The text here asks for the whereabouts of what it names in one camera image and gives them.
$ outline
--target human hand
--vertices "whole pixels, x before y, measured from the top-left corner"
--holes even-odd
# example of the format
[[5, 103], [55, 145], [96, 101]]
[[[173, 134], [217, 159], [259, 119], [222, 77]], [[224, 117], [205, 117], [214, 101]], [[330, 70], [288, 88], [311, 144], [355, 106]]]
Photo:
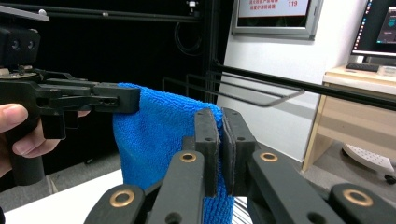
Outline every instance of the human hand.
[[[78, 116], [86, 116], [89, 111], [78, 111]], [[11, 170], [4, 132], [21, 124], [28, 117], [27, 110], [18, 104], [0, 105], [0, 177]], [[41, 120], [37, 127], [12, 146], [12, 151], [25, 158], [33, 158], [51, 152], [59, 139], [45, 139]]]

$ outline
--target white wall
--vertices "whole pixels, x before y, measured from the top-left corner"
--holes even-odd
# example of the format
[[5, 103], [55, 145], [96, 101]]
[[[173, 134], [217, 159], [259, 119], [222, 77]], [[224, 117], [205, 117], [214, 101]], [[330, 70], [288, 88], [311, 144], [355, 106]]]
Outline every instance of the white wall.
[[[321, 84], [326, 70], [347, 63], [365, 0], [324, 0], [315, 41], [229, 35], [225, 65]], [[235, 83], [247, 84], [241, 80]], [[267, 90], [268, 86], [248, 83]], [[221, 85], [246, 99], [257, 94]], [[307, 92], [281, 105], [261, 108], [219, 97], [218, 105], [239, 111], [260, 143], [297, 161], [304, 159], [318, 95]]]

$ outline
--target wall-mounted screen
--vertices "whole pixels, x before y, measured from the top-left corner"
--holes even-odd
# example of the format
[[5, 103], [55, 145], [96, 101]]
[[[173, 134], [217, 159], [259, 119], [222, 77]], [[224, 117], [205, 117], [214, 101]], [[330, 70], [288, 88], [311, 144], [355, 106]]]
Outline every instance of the wall-mounted screen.
[[323, 0], [235, 0], [234, 35], [315, 39]]

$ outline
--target white table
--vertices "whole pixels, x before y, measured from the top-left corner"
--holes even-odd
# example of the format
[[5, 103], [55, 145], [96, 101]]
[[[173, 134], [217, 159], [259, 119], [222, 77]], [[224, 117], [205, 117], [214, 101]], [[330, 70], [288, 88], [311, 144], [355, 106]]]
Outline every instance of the white table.
[[6, 224], [84, 223], [93, 206], [109, 189], [122, 184], [121, 170], [8, 211]]

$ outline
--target blue towel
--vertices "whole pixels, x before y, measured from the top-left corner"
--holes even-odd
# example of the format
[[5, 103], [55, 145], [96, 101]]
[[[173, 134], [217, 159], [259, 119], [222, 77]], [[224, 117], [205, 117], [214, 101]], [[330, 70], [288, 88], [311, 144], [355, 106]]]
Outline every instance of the blue towel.
[[[218, 129], [221, 129], [222, 113], [216, 105], [135, 84], [119, 85], [141, 90], [137, 113], [115, 114], [113, 117], [125, 184], [146, 189], [164, 178], [173, 155], [181, 150], [183, 136], [194, 135], [196, 111], [210, 108]], [[232, 215], [233, 197], [227, 196], [220, 175], [218, 196], [204, 198], [204, 223], [231, 223]]]

